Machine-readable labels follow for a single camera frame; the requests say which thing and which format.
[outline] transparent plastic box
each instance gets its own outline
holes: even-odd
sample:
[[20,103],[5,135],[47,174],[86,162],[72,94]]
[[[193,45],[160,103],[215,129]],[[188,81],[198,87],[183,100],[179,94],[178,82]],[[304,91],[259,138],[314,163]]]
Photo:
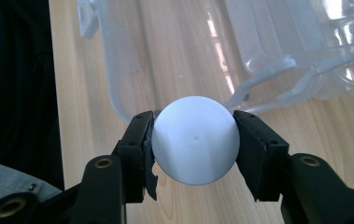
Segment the transparent plastic box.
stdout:
[[78,0],[78,20],[126,122],[189,95],[258,113],[354,91],[354,0]]

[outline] gray fabric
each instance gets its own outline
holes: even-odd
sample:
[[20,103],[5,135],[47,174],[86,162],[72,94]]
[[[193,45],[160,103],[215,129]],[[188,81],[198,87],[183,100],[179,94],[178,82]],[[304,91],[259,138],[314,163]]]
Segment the gray fabric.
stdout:
[[0,199],[18,192],[33,192],[40,202],[61,193],[43,180],[0,165]]

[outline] bolt hole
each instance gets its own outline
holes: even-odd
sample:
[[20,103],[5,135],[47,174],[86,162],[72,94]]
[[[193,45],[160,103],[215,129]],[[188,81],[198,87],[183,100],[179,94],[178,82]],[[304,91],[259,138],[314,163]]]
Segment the bolt hole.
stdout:
[[99,160],[99,161],[97,161],[97,162],[95,163],[95,167],[96,167],[96,168],[99,168],[99,169],[102,169],[102,168],[106,168],[106,167],[112,165],[112,163],[113,163],[113,160],[110,160],[110,159],[101,159],[101,160]]
[[0,205],[0,218],[11,217],[18,213],[24,206],[26,201],[23,198],[14,198]]
[[299,160],[302,163],[309,165],[309,166],[319,166],[320,165],[318,160],[316,160],[312,157],[308,157],[308,156],[301,157]]
[[36,184],[31,184],[28,188],[28,191],[34,191],[36,189]]

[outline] black fabric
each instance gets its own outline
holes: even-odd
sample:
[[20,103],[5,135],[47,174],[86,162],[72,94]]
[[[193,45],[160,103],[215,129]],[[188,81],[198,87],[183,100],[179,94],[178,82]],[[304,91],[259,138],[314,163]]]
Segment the black fabric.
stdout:
[[0,164],[64,189],[47,0],[0,0]]

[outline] ping pong ball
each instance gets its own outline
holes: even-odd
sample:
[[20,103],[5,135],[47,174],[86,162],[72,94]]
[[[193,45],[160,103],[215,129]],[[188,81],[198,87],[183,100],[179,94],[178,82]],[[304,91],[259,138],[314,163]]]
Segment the ping pong ball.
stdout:
[[156,162],[166,174],[184,184],[204,185],[232,168],[240,135],[223,105],[202,96],[189,96],[160,113],[151,143]]

